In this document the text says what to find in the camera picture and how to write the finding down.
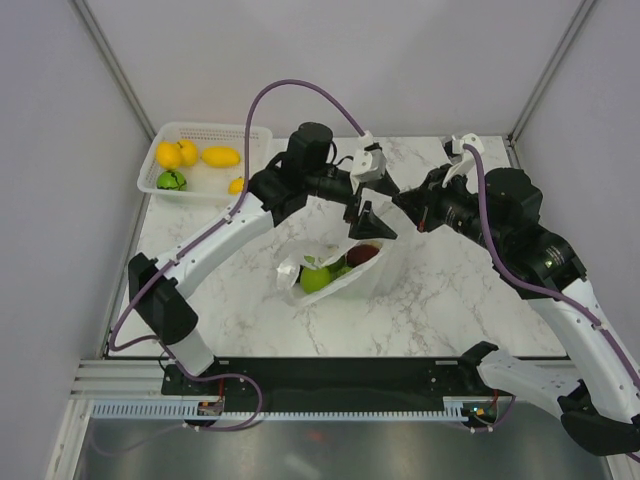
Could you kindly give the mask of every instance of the gray wall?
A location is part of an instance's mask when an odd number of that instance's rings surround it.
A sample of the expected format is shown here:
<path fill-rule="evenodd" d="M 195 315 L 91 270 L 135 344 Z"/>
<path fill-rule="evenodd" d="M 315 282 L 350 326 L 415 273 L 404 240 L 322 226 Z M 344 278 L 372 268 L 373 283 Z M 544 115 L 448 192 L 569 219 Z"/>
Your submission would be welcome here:
<path fill-rule="evenodd" d="M 0 476 L 41 479 L 92 355 L 147 141 L 65 0 L 0 15 Z"/>
<path fill-rule="evenodd" d="M 88 0 L 147 114 L 244 123 L 281 78 L 326 88 L 375 135 L 506 133 L 580 0 Z M 280 89 L 256 122 L 353 135 L 318 96 Z"/>
<path fill-rule="evenodd" d="M 603 0 L 519 142 L 543 218 L 640 360 L 640 2 Z"/>

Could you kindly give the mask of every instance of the marble table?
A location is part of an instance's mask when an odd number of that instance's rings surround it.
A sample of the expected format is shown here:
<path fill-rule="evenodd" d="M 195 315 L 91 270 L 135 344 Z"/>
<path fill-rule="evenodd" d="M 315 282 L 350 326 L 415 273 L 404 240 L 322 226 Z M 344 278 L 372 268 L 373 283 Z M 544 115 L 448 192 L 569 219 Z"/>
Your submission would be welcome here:
<path fill-rule="evenodd" d="M 482 140 L 486 168 L 508 166 L 502 139 Z M 353 151 L 356 140 L 337 139 L 336 144 L 343 156 Z M 431 168 L 447 162 L 435 137 L 382 138 L 380 144 L 400 188 L 419 185 Z M 274 140 L 272 151 L 285 147 L 286 140 Z M 473 191 L 476 181 L 473 173 Z M 190 236 L 222 208 L 153 197 L 138 250 L 153 257 Z M 216 355 L 448 356 L 481 340 L 513 355 L 565 354 L 540 317 L 501 282 L 486 251 L 447 227 L 411 236 L 406 274 L 387 296 L 328 297 L 304 308 L 288 306 L 274 286 L 279 252 L 288 241 L 322 239 L 331 229 L 345 228 L 342 211 L 342 206 L 310 199 L 306 209 L 247 244 L 202 283 L 189 302 L 199 315 L 198 329 Z M 134 312 L 118 343 L 147 333 Z M 121 355 L 160 353 L 158 345 L 147 342 Z"/>

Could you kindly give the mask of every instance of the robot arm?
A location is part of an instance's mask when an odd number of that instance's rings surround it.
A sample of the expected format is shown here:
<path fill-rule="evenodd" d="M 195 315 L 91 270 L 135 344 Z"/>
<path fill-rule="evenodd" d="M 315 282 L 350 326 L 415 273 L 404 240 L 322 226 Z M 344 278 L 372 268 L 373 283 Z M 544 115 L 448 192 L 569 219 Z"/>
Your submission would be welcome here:
<path fill-rule="evenodd" d="M 345 205 L 344 219 L 351 225 L 351 238 L 397 237 L 373 213 L 371 202 L 362 201 L 365 188 L 388 196 L 399 193 L 386 171 L 380 146 L 370 133 L 361 137 L 358 163 L 349 173 L 327 163 L 332 141 L 333 134 L 324 125 L 301 125 L 291 135 L 287 150 L 250 179 L 242 207 L 233 217 L 229 216 L 231 207 L 227 207 L 191 238 L 156 259 L 139 253 L 129 262 L 130 300 L 158 273 L 157 266 L 174 263 L 166 276 L 170 279 L 161 277 L 135 308 L 192 375 L 205 371 L 214 362 L 214 355 L 200 337 L 198 316 L 186 300 L 234 252 L 303 208 L 309 195 Z"/>
<path fill-rule="evenodd" d="M 445 151 L 452 149 L 445 145 Z M 466 177 L 448 176 L 451 168 L 445 165 L 431 171 L 420 187 L 396 195 L 393 202 L 419 231 L 448 225 L 486 247 L 478 196 L 466 189 Z M 491 237 L 508 271 L 540 287 L 537 290 L 560 292 L 577 301 L 594 313 L 601 325 L 592 325 L 569 304 L 502 277 L 549 324 L 582 378 L 550 375 L 495 346 L 476 352 L 480 377 L 487 386 L 518 395 L 560 418 L 569 435 L 591 453 L 637 451 L 640 393 L 636 381 L 640 370 L 604 317 L 582 262 L 566 240 L 538 224 L 542 193 L 523 171 L 492 170 L 485 182 Z"/>

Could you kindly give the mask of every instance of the white plastic bag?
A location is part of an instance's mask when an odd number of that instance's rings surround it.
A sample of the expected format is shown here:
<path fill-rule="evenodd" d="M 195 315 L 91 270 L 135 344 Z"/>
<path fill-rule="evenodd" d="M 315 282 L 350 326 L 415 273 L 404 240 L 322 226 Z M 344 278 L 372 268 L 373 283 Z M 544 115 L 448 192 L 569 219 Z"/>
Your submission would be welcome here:
<path fill-rule="evenodd" d="M 277 267 L 276 288 L 284 301 L 292 306 L 303 307 L 328 295 L 341 298 L 372 298 L 391 292 L 401 278 L 405 261 L 409 255 L 410 237 L 415 226 L 393 204 L 385 202 L 376 215 L 397 234 L 395 240 L 352 240 L 344 238 L 344 229 L 336 231 L 333 244 L 314 240 L 287 243 Z M 369 261 L 332 281 L 317 292 L 306 294 L 296 283 L 302 267 L 318 269 L 336 263 L 351 248 L 357 245 L 374 245 L 378 253 Z"/>

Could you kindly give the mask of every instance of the plastic basket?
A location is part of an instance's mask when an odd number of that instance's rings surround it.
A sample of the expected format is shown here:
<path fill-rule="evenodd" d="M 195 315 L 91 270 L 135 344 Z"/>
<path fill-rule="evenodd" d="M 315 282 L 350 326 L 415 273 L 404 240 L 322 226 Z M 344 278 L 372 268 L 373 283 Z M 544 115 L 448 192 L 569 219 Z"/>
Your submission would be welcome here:
<path fill-rule="evenodd" d="M 241 161 L 229 168 L 213 168 L 201 158 L 193 167 L 180 167 L 178 171 L 187 179 L 187 190 L 161 190 L 156 187 L 158 176 L 165 170 L 155 161 L 155 151 L 160 142 L 175 143 L 187 138 L 198 147 L 199 156 L 207 147 L 226 146 L 240 153 Z M 269 155 L 271 131 L 263 127 L 251 127 L 249 137 L 249 168 L 251 175 L 262 170 Z M 171 122 L 164 125 L 154 138 L 147 153 L 140 175 L 138 188 L 145 193 L 162 195 L 167 199 L 183 201 L 212 201 L 230 203 L 237 195 L 228 193 L 229 184 L 244 177 L 244 126 L 217 123 Z"/>

